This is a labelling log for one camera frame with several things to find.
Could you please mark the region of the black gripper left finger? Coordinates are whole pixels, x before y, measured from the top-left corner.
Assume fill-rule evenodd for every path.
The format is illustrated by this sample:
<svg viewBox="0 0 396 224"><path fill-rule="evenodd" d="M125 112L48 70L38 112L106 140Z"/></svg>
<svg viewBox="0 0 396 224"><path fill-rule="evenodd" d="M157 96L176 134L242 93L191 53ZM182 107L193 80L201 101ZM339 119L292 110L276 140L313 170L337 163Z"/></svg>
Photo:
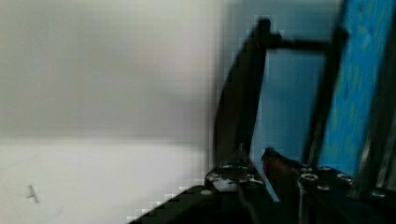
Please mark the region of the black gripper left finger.
<svg viewBox="0 0 396 224"><path fill-rule="evenodd" d="M205 186L219 192L237 192L241 185L253 188L264 185L244 144L205 175Z"/></svg>

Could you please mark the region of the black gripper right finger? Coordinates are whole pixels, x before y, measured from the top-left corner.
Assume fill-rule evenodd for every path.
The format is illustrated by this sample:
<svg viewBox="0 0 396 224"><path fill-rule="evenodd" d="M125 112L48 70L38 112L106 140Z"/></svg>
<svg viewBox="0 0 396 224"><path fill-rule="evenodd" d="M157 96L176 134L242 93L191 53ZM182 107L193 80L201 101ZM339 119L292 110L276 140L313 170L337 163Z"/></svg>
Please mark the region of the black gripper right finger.
<svg viewBox="0 0 396 224"><path fill-rule="evenodd" d="M267 147L262 154L262 170L277 198L291 212L297 212L299 208L297 180L302 168L305 168L304 164L281 155L273 147Z"/></svg>

